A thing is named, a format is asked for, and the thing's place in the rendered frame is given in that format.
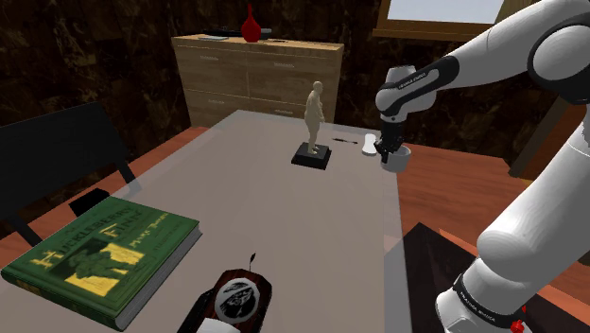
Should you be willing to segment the dark red plaque, white emblem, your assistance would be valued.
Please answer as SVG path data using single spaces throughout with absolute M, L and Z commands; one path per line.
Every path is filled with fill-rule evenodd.
M 225 271 L 192 306 L 177 333 L 260 333 L 272 285 L 249 268 Z

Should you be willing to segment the beige human figure, black base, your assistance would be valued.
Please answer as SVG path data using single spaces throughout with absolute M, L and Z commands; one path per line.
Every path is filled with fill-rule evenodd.
M 309 93 L 304 111 L 304 123 L 308 130 L 308 140 L 302 142 L 291 159 L 293 165 L 326 170 L 332 150 L 317 143 L 321 123 L 325 121 L 322 110 L 321 93 L 323 84 L 315 81 Z

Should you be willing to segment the grey cup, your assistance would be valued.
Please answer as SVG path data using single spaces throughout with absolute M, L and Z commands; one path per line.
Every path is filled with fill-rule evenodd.
M 386 159 L 381 161 L 381 166 L 394 173 L 403 172 L 408 165 L 411 149 L 402 145 L 397 151 L 389 152 Z

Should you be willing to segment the green hardcover book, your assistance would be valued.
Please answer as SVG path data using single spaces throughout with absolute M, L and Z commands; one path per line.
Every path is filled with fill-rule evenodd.
M 13 260 L 0 275 L 123 331 L 200 236 L 195 219 L 109 197 Z

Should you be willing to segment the dark robot stand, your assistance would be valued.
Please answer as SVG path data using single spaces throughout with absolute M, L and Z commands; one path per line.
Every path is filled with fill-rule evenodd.
M 435 302 L 475 257 L 422 223 L 404 236 L 412 333 L 443 333 Z M 590 333 L 583 323 L 540 295 L 527 302 L 533 333 Z

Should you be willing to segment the wooden framed window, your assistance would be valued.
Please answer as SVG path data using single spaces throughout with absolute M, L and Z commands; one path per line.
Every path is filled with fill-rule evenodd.
M 374 37 L 467 42 L 539 0 L 382 0 Z

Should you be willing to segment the wooden chest of drawers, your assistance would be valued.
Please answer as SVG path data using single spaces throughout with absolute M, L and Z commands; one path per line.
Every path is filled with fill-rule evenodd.
M 343 44 L 208 34 L 171 42 L 194 127 L 211 128 L 236 110 L 302 118 L 316 81 L 325 120 L 334 121 Z

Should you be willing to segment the black chair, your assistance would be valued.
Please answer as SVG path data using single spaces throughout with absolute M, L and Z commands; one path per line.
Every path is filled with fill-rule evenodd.
M 129 151 L 98 102 L 0 128 L 0 219 L 32 247 L 42 239 L 18 211 L 110 164 L 129 184 Z

